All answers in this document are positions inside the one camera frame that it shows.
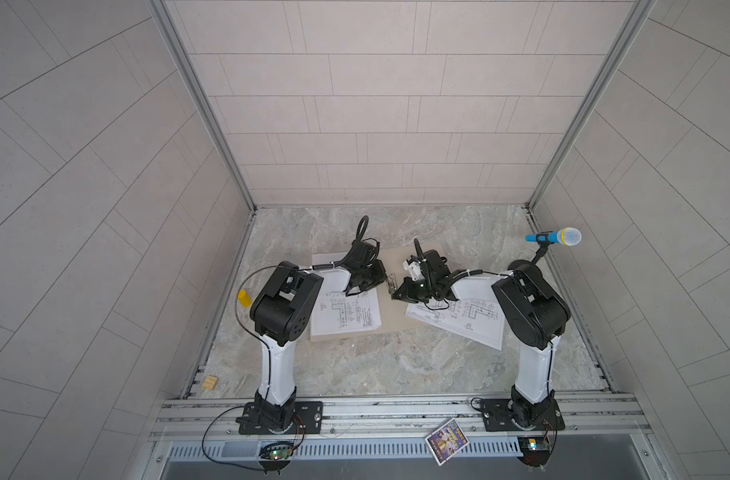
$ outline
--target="black cable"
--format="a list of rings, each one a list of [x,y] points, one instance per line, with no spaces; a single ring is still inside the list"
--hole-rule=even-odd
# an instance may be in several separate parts
[[[200,448],[202,448],[202,453],[204,453],[205,454],[205,457],[208,460],[210,460],[211,462],[213,462],[213,463],[220,463],[221,465],[231,465],[233,467],[244,468],[245,470],[253,470],[254,472],[263,472],[264,471],[263,468],[247,467],[247,466],[244,466],[244,465],[240,465],[238,463],[229,463],[229,462],[222,462],[221,460],[216,460],[215,458],[212,458],[211,456],[207,455],[207,452],[205,451],[205,437],[207,436],[207,432],[210,431],[211,427],[213,426],[214,423],[216,423],[216,421],[218,420],[218,418],[221,418],[222,416],[224,416],[228,412],[231,412],[232,410],[235,410],[236,408],[243,408],[243,407],[238,406],[238,407],[228,408],[227,410],[225,410],[224,412],[222,412],[219,416],[217,416],[213,420],[213,422],[211,422],[211,424],[209,426],[207,426],[207,428],[205,429],[205,433],[202,434],[202,442],[200,443]]]

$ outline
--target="metal profile bar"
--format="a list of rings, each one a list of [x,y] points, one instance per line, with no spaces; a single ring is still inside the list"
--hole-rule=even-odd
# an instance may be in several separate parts
[[[147,3],[149,5],[151,17],[160,29],[164,42],[168,45],[170,56],[173,57],[173,61],[178,68],[178,72],[184,79],[184,83],[188,90],[192,93],[192,98],[195,101],[197,110],[199,110],[202,116],[207,133],[211,136],[218,153],[221,154],[221,158],[224,159],[232,178],[234,178],[237,182],[237,187],[239,187],[242,196],[245,198],[245,203],[247,203],[247,206],[249,206],[252,211],[255,211],[256,204],[253,201],[253,197],[251,197],[251,192],[247,189],[245,180],[242,178],[239,169],[237,169],[235,157],[229,149],[229,145],[224,137],[224,132],[221,131],[221,126],[216,120],[210,102],[207,101],[207,96],[202,89],[201,83],[197,79],[197,72],[189,60],[186,49],[181,43],[180,38],[178,38],[178,33],[175,30],[172,19],[170,19],[167,6],[165,6],[163,0],[147,0]]]
[[[605,91],[611,77],[619,68],[621,60],[624,58],[627,50],[629,50],[629,46],[634,42],[640,28],[642,28],[642,24],[648,18],[648,11],[655,2],[656,0],[637,0],[635,5],[632,5],[632,9],[627,14],[624,24],[621,26],[619,33],[616,35],[616,39],[613,41],[613,45],[611,45],[605,60],[600,66],[600,70],[595,75],[594,81],[592,81],[590,90],[586,92],[586,95],[581,100],[579,109],[570,121],[570,125],[565,134],[562,135],[562,140],[560,140],[560,144],[557,146],[552,160],[546,165],[539,184],[536,185],[533,194],[528,199],[526,205],[530,208],[535,208],[541,201],[546,187],[549,186],[550,181],[557,174],[557,169],[560,168],[562,161],[568,155],[573,142],[579,137],[581,129],[584,128],[584,124],[595,109],[595,105],[600,100],[602,92]]]

